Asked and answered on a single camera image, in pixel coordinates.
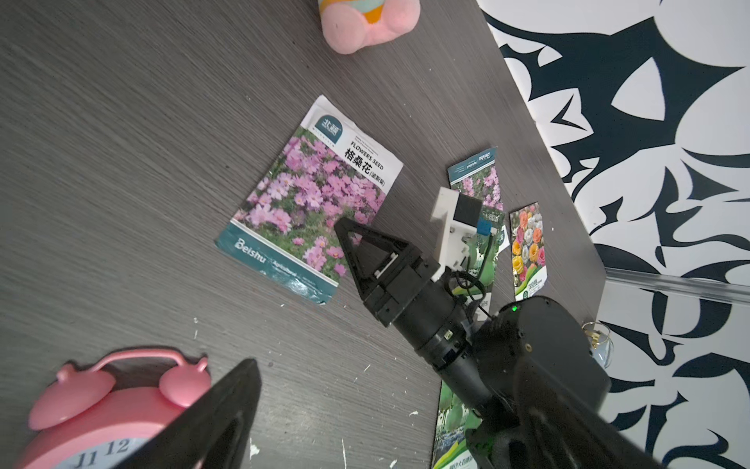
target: teal packet border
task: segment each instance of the teal packet border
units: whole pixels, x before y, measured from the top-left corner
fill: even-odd
[[[234,220],[216,238],[216,247],[315,303],[325,304],[336,293],[338,283],[313,274],[299,259]]]
[[[477,171],[483,170],[489,164],[494,164],[496,153],[497,147],[494,146],[483,152],[479,152],[474,156],[468,157],[462,162],[456,163],[448,168],[448,181],[450,185],[453,186],[453,184],[460,182],[467,176],[471,176]]]

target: green plant image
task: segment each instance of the green plant image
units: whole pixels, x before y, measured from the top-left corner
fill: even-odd
[[[495,281],[495,265],[497,263],[497,255],[500,253],[500,246],[505,241],[503,238],[504,233],[504,231],[499,231],[490,246],[488,246],[490,237],[478,233],[466,242],[466,245],[469,247],[469,257],[465,262],[466,265],[464,268],[469,274],[477,277],[483,285],[492,285]],[[453,289],[454,295],[469,294],[480,296],[481,293],[477,287],[472,287],[468,290],[461,287]]]
[[[464,432],[467,428],[477,428],[482,422],[470,409],[466,408],[447,384],[440,387],[439,413],[435,429],[432,467],[450,467],[456,458],[468,454]]]
[[[300,127],[233,218],[339,281],[347,269],[334,224],[341,217],[369,224],[385,198],[385,192]]]

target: colorful roses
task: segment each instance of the colorful roses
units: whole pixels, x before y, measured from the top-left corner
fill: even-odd
[[[545,265],[545,236],[539,205],[534,203],[511,213],[513,272],[516,294]]]
[[[539,258],[539,245],[534,243],[531,245],[531,248],[529,248],[529,260],[532,262],[536,262],[538,258]]]
[[[521,259],[521,256],[513,257],[513,272],[520,274],[523,271],[524,271],[524,260]]]

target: beishu logo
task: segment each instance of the beishu logo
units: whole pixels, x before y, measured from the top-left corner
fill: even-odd
[[[248,256],[252,257],[255,260],[258,260],[262,263],[266,262],[266,258],[262,256],[258,251],[255,249],[252,249],[250,246],[245,245],[245,240],[243,238],[237,238],[237,242],[235,243],[235,248],[239,249],[240,251],[244,252]]]
[[[318,119],[318,123],[315,124],[315,128],[328,137],[333,143],[338,141],[339,137],[341,137],[341,132],[344,130],[341,121],[334,116],[321,117]]]

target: pink cosmos flowers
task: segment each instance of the pink cosmos flowers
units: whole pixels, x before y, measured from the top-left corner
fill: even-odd
[[[310,268],[338,279],[347,268],[334,232],[336,221],[350,217],[369,223],[386,194],[313,134],[300,130],[296,135],[234,219]]]
[[[500,180],[494,165],[483,168],[452,187],[462,194],[480,199],[484,206],[503,210],[503,203],[500,202]]]

